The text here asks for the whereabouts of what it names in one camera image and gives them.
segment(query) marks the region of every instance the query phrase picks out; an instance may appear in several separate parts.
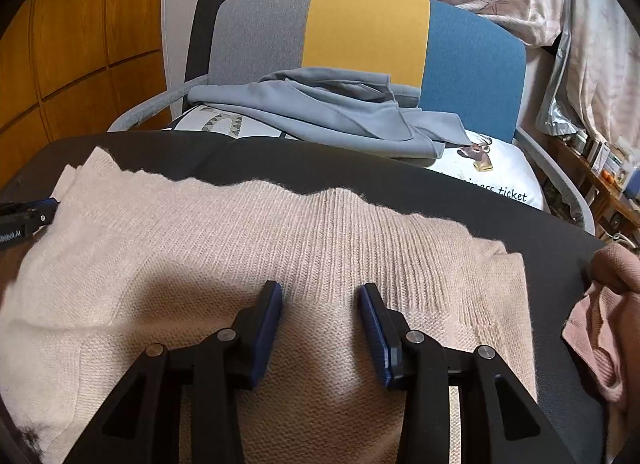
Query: black tabletop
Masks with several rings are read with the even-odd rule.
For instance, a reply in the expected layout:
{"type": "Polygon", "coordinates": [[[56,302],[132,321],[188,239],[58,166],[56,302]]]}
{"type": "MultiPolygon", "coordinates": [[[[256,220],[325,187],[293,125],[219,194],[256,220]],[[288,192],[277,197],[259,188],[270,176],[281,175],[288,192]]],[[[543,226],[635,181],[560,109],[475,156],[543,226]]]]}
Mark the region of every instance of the black tabletop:
{"type": "Polygon", "coordinates": [[[479,237],[522,254],[527,274],[538,403],[578,464],[598,464],[605,411],[586,368],[560,335],[588,287],[586,266],[602,246],[564,221],[496,193],[400,161],[278,137],[232,139],[207,132],[125,132],[61,139],[40,151],[0,191],[0,202],[49,197],[66,164],[84,163],[101,146],[121,168],[196,177],[212,184],[249,179],[297,193],[351,188],[400,213],[458,221],[479,237]]]}

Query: wooden desk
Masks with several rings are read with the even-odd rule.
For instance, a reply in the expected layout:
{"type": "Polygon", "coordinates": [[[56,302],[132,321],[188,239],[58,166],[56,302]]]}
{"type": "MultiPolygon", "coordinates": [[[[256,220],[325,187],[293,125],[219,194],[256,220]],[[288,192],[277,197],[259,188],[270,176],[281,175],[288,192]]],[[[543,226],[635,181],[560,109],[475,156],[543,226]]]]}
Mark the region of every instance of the wooden desk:
{"type": "Polygon", "coordinates": [[[587,195],[591,186],[595,186],[598,190],[598,194],[590,206],[593,221],[596,224],[600,222],[606,210],[612,207],[620,212],[635,227],[640,227],[640,213],[631,207],[629,200],[616,186],[607,183],[600,174],[593,173],[587,160],[564,143],[562,139],[556,136],[553,142],[558,152],[565,152],[567,154],[565,157],[570,160],[570,163],[578,167],[581,173],[585,175],[584,182],[578,188],[583,197],[587,195]]]}

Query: deer print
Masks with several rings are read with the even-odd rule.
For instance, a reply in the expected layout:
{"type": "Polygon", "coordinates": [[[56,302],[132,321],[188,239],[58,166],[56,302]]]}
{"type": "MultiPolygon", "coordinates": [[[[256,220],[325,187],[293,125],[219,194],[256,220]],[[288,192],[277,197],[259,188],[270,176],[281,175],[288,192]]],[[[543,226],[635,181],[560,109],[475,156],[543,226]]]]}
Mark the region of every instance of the deer print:
{"type": "Polygon", "coordinates": [[[468,147],[459,148],[458,155],[472,159],[474,168],[477,171],[493,170],[494,165],[491,164],[491,159],[489,159],[489,150],[493,141],[489,136],[479,135],[482,137],[481,143],[471,143],[468,147]]]}

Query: beige sweater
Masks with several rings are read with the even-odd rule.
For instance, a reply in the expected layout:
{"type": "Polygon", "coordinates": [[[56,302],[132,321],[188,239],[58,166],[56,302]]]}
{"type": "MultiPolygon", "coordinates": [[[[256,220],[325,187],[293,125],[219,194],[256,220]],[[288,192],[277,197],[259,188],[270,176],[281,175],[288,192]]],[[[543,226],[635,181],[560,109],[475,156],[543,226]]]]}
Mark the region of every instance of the beige sweater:
{"type": "MultiPolygon", "coordinates": [[[[239,394],[249,463],[395,461],[404,396],[376,381],[354,308],[365,282],[444,346],[494,346],[535,396],[521,256],[460,224],[346,189],[175,183],[121,171],[100,149],[54,194],[55,221],[0,309],[2,398],[47,464],[146,345],[200,342],[267,279],[282,284],[284,309],[266,377],[239,394]]],[[[451,447],[459,461],[456,415],[451,447]]]]}

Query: folded gray fabric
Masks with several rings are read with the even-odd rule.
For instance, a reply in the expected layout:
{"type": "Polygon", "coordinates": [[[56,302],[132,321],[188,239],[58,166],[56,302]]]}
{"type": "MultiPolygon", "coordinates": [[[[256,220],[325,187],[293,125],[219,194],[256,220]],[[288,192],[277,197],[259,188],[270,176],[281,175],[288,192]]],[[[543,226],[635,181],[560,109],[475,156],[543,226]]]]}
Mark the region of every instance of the folded gray fabric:
{"type": "Polygon", "coordinates": [[[196,86],[188,95],[305,141],[386,157],[437,158],[444,143],[470,144],[457,114],[424,112],[415,107],[419,98],[420,89],[392,84],[388,74],[323,67],[246,85],[196,86]]]}

